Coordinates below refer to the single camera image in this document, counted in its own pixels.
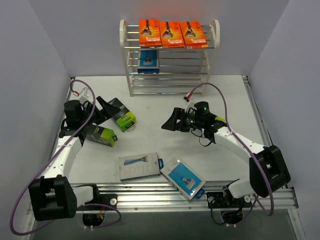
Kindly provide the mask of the Harry's blade cartridge pack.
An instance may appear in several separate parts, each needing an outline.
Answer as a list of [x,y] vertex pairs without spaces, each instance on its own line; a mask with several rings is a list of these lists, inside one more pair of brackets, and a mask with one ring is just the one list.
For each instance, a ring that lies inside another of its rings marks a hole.
[[173,157],[160,172],[188,201],[198,200],[205,193],[206,181],[179,156]]

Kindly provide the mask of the grey Harry's box blue razor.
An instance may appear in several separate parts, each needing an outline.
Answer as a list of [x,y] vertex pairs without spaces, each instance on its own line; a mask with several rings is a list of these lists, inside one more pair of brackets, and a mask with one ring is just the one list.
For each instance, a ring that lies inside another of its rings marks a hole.
[[119,157],[118,163],[121,182],[158,177],[164,167],[156,152]]

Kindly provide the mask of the small orange Gillette razor box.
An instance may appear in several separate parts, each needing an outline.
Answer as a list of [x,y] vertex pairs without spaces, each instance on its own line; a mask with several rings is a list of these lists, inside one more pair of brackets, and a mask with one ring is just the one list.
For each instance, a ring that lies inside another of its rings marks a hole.
[[142,19],[138,22],[140,47],[161,47],[160,23],[158,19]]

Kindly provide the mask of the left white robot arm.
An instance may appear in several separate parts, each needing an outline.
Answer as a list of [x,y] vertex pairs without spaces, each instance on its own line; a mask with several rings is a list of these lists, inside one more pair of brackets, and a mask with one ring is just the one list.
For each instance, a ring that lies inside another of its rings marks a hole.
[[34,217],[37,221],[73,218],[79,208],[95,210],[101,197],[95,183],[73,188],[68,180],[73,162],[83,147],[89,127],[102,123],[121,110],[98,96],[98,109],[86,100],[69,100],[64,104],[58,144],[52,162],[28,187]]

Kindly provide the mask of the orange Gillette Fusion5 razor box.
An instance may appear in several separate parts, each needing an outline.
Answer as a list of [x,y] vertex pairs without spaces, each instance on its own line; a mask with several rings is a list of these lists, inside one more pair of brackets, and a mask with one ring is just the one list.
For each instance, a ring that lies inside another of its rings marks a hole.
[[179,26],[187,49],[204,49],[208,47],[208,41],[199,21],[180,21]]

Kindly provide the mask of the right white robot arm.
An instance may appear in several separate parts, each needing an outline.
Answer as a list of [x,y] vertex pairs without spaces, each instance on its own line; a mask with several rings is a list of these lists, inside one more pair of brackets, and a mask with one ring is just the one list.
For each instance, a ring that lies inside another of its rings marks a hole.
[[210,112],[206,101],[187,109],[174,108],[161,128],[183,133],[200,130],[210,143],[225,147],[248,164],[248,178],[228,184],[222,193],[223,203],[227,206],[232,207],[240,198],[249,195],[266,198],[291,181],[285,159],[277,146],[265,146],[236,134],[226,120]]

